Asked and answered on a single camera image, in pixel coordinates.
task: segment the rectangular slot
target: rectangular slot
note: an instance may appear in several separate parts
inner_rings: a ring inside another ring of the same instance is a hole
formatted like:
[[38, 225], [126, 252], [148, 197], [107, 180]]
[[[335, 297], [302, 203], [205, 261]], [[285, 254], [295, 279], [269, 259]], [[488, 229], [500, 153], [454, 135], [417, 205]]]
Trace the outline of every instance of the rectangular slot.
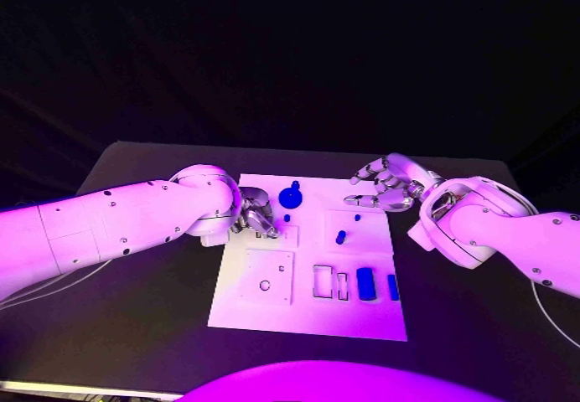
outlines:
[[332, 299], [332, 267], [315, 265], [315, 297]]
[[357, 270], [357, 285], [360, 287], [360, 299], [367, 302], [376, 300], [376, 280], [373, 278], [373, 270], [370, 268], [360, 268]]
[[348, 284], [347, 284], [347, 274], [340, 273], [338, 277], [338, 298], [340, 300], [348, 300]]
[[397, 288], [397, 277], [394, 275], [387, 275], [387, 280], [390, 281], [390, 291], [391, 300], [399, 300], [399, 288]]

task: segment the table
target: table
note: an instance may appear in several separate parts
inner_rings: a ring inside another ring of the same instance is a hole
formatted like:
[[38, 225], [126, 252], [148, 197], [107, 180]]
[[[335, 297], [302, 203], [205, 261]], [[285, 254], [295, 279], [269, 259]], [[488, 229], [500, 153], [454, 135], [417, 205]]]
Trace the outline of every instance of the table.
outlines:
[[[234, 179], [350, 178], [377, 157], [119, 142], [78, 193], [168, 179], [194, 163], [220, 165]], [[485, 175], [517, 188], [503, 162], [415, 159], [446, 178]], [[257, 365], [329, 359], [429, 374], [511, 400], [575, 399], [580, 350], [544, 318], [529, 280], [498, 254], [471, 271], [426, 252], [406, 234], [417, 213], [390, 215], [407, 343], [208, 327], [224, 246], [184, 236], [0, 312], [0, 379], [182, 394]]]

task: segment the black curtain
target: black curtain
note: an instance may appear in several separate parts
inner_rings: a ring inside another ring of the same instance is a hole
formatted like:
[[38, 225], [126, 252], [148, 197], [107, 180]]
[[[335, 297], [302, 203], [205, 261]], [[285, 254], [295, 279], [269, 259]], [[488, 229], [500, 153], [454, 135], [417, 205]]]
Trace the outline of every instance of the black curtain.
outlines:
[[125, 140], [501, 159], [578, 211], [579, 11], [6, 2], [0, 207], [71, 196]]

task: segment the blue object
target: blue object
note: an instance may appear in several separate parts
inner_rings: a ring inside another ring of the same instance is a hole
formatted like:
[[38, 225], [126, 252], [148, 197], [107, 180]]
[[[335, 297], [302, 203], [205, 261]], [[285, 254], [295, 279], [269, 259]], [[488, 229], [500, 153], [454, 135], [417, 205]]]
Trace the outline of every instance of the blue object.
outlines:
[[390, 281], [391, 300], [399, 300], [397, 277], [387, 275], [387, 280]]
[[280, 205], [288, 209], [295, 209], [302, 204], [302, 192], [299, 190], [301, 184], [295, 180], [293, 186], [280, 191], [279, 201]]
[[376, 300], [376, 280], [373, 279], [373, 270], [370, 268], [357, 270], [357, 285], [360, 287], [360, 299], [365, 301]]
[[338, 236], [337, 236], [337, 244], [342, 245], [345, 243], [345, 238], [347, 238], [347, 232], [344, 230], [341, 230], [338, 232]]

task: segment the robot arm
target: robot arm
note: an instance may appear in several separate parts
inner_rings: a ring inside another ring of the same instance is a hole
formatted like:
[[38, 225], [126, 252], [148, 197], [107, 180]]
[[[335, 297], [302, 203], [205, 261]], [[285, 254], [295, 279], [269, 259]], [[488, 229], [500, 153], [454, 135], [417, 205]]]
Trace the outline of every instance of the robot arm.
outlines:
[[482, 177], [445, 180], [403, 155], [377, 159], [351, 183], [376, 176], [378, 195], [345, 198], [350, 205], [406, 211], [419, 199], [420, 220], [409, 230], [426, 250], [465, 268], [500, 251], [529, 278], [580, 297], [580, 217], [540, 214], [511, 188]]
[[0, 213], [0, 301], [38, 281], [135, 254], [188, 233], [202, 245], [228, 242], [228, 230], [270, 237], [269, 197], [239, 188], [218, 167], [197, 165], [155, 180]]

